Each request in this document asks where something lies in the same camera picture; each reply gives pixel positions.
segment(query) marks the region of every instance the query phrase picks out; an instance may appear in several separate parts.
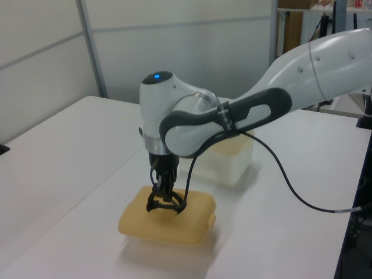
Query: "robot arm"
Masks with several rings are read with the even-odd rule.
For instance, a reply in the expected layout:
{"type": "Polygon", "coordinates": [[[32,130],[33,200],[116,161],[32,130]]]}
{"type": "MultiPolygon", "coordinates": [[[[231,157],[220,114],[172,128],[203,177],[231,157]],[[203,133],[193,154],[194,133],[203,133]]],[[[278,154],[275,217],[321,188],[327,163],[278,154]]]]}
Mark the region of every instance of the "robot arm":
{"type": "Polygon", "coordinates": [[[175,76],[151,84],[146,88],[150,91],[146,97],[141,85],[144,134],[151,130],[167,152],[190,158],[202,146],[208,147],[205,142],[209,139],[213,138],[211,145],[227,138],[224,132],[229,131],[229,125],[238,132],[247,131],[336,96],[370,92],[371,45],[372,31],[368,29],[346,31],[301,45],[278,58],[251,90],[223,107],[210,91],[188,85],[175,76]],[[158,98],[155,103],[145,99],[150,94],[158,98]]]}

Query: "white table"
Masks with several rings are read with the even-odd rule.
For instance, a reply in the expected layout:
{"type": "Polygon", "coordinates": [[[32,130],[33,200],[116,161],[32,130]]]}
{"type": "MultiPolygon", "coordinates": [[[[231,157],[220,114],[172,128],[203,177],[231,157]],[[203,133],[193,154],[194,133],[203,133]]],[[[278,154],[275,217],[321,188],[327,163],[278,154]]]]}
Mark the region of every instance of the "white table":
{"type": "Polygon", "coordinates": [[[86,97],[6,144],[0,156],[0,271],[143,143],[137,105],[86,97]]]}
{"type": "MultiPolygon", "coordinates": [[[[110,110],[119,102],[102,103],[110,110]]],[[[371,134],[355,124],[353,118],[299,110],[255,131],[277,153],[300,196],[339,209],[352,206],[371,134]]],[[[123,126],[126,138],[140,141],[133,121],[123,126]]],[[[177,186],[185,181],[181,172],[177,186]]],[[[122,211],[148,184],[148,153],[141,148],[0,278],[333,278],[349,214],[301,204],[258,143],[234,188],[191,180],[191,189],[210,192],[217,202],[215,225],[201,246],[157,244],[117,232],[122,211]]]]}

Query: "white plastic box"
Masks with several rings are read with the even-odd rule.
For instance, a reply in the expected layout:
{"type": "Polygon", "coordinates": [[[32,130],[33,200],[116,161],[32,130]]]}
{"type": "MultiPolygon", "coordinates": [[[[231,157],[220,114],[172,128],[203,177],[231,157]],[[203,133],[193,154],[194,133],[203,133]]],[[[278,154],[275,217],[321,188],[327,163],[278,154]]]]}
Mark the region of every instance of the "white plastic box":
{"type": "MultiPolygon", "coordinates": [[[[192,175],[209,178],[227,186],[235,185],[252,161],[253,139],[239,135],[220,141],[196,160],[192,175]]],[[[180,169],[188,173],[192,159],[180,158],[180,169]]]]}

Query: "yellow plastic container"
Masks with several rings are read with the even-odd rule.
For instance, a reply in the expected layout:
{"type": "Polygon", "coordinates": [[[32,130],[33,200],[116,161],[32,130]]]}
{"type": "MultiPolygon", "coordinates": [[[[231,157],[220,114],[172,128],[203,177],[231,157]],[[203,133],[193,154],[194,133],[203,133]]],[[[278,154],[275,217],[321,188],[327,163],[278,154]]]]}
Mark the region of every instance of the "yellow plastic container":
{"type": "MultiPolygon", "coordinates": [[[[174,191],[183,198],[184,190],[174,191]]],[[[177,215],[173,210],[162,208],[148,212],[146,204],[151,192],[151,186],[143,187],[129,203],[119,220],[122,234],[184,245],[197,245],[204,240],[216,219],[216,202],[211,194],[189,191],[187,206],[177,215]]]]}
{"type": "MultiPolygon", "coordinates": [[[[250,165],[252,154],[253,139],[245,135],[225,139],[197,158],[192,174],[233,186],[250,165]]],[[[188,172],[191,162],[192,159],[180,158],[180,169],[188,172]]]]}

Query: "white wall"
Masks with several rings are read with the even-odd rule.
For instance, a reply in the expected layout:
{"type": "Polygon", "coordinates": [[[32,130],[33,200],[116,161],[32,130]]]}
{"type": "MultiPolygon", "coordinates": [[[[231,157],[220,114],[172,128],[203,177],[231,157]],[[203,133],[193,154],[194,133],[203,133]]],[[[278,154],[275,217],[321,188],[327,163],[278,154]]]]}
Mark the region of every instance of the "white wall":
{"type": "Polygon", "coordinates": [[[0,0],[0,143],[98,96],[75,0],[0,0]]]}
{"type": "Polygon", "coordinates": [[[234,98],[269,67],[271,0],[85,0],[108,97],[139,101],[147,75],[234,98]]]}

